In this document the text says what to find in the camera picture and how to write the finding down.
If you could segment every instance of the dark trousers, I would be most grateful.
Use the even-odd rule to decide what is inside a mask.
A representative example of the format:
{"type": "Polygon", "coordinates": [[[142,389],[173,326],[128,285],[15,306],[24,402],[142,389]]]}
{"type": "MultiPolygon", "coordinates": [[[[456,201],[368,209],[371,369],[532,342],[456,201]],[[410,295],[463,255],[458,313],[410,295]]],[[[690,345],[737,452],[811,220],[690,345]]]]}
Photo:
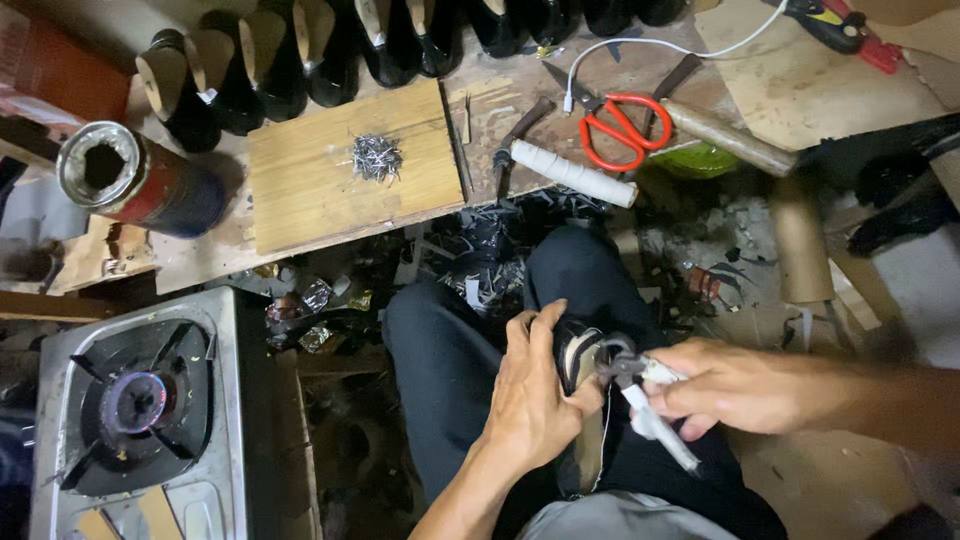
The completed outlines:
{"type": "MultiPolygon", "coordinates": [[[[527,261],[528,309],[567,299],[567,313],[605,332],[623,331],[641,349],[665,345],[655,313],[643,302],[616,247],[578,227],[557,229],[527,261]]],[[[396,381],[410,450],[432,503],[453,479],[490,412],[493,381],[503,357],[504,329],[484,321],[456,294],[436,283],[401,290],[387,307],[383,336],[396,381]]],[[[743,485],[740,466],[718,429],[691,450],[702,477],[680,468],[658,441],[630,428],[629,405],[615,389],[598,491],[646,493],[694,510],[741,538],[785,538],[773,509],[743,485]]],[[[512,538],[533,515],[560,497],[555,468],[531,471],[513,488],[494,537],[512,538]]]]}

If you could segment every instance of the man's left hand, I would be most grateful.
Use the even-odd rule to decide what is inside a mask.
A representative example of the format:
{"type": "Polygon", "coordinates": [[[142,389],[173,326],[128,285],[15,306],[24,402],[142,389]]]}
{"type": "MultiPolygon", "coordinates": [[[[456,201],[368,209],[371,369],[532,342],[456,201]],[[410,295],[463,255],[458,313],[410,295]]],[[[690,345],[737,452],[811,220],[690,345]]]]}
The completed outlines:
{"type": "Polygon", "coordinates": [[[540,313],[523,311],[507,324],[507,354],[481,441],[517,479],[559,455],[604,403],[596,374],[570,397],[561,389],[553,327],[565,310],[561,299],[540,313]]]}

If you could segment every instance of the red scissors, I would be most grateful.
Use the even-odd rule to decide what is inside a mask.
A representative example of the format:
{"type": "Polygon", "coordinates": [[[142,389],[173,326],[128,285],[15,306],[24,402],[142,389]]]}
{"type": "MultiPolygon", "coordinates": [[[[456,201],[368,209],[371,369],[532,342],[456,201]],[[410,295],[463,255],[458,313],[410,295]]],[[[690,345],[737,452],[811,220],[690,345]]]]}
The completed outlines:
{"type": "MultiPolygon", "coordinates": [[[[547,71],[550,72],[550,75],[559,83],[563,88],[566,88],[567,74],[561,70],[559,67],[552,65],[550,63],[544,62],[547,71]]],[[[670,119],[670,114],[667,113],[666,109],[652,97],[639,95],[639,94],[630,94],[630,93],[609,93],[603,99],[594,96],[586,88],[581,86],[576,81],[573,82],[573,87],[571,89],[573,93],[573,99],[577,101],[587,113],[580,120],[580,140],[584,145],[584,152],[587,152],[587,156],[596,164],[607,169],[608,171],[613,172],[626,172],[636,169],[641,162],[643,162],[643,157],[646,154],[646,150],[657,150],[666,144],[666,141],[670,139],[670,135],[673,132],[673,121],[670,119]],[[634,127],[633,122],[630,121],[630,118],[620,110],[620,107],[616,105],[618,101],[630,101],[634,103],[640,103],[645,105],[653,110],[653,112],[660,117],[660,121],[663,123],[663,135],[660,137],[660,140],[650,141],[643,137],[640,132],[634,127]],[[623,133],[616,128],[613,128],[596,117],[596,113],[600,109],[607,110],[610,114],[613,115],[613,118],[616,119],[617,123],[620,124],[620,127],[626,133],[623,133]],[[609,161],[604,160],[593,150],[593,143],[590,140],[590,126],[600,130],[601,132],[613,137],[615,140],[623,144],[624,146],[630,148],[636,153],[636,159],[629,163],[610,163],[609,161]]]]}

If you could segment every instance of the man's right hand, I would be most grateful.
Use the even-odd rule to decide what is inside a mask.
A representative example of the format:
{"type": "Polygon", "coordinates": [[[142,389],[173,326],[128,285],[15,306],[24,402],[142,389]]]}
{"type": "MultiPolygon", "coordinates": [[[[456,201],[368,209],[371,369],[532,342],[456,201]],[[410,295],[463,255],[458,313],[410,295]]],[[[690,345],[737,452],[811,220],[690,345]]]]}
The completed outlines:
{"type": "Polygon", "coordinates": [[[852,412],[872,386],[859,366],[697,337],[647,355],[689,377],[644,384],[657,413],[688,417],[680,431],[686,441],[700,438],[718,420],[760,433],[838,428],[844,425],[838,416],[852,412]]]}

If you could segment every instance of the person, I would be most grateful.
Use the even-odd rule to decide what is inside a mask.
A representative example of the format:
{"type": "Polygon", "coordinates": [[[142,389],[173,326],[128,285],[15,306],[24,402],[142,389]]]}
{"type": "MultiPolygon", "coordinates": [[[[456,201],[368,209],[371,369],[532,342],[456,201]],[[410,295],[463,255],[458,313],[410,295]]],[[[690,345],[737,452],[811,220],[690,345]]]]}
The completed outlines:
{"type": "Polygon", "coordinates": [[[922,452],[960,448],[954,371],[879,368],[760,353],[691,338],[666,347],[615,246],[563,227],[527,261],[526,310],[506,342],[435,283],[398,292],[383,319],[411,455],[431,505],[411,538],[785,538],[774,510],[743,484],[717,422],[741,430],[850,430],[922,452]],[[651,406],[679,420],[700,459],[684,471],[658,441],[630,428],[629,405],[591,376],[569,397],[552,354],[571,314],[621,331],[689,376],[644,384],[651,406]],[[936,395],[935,403],[927,397],[936,395]],[[557,456],[584,418],[605,407],[604,468],[591,494],[559,487],[557,456]]]}

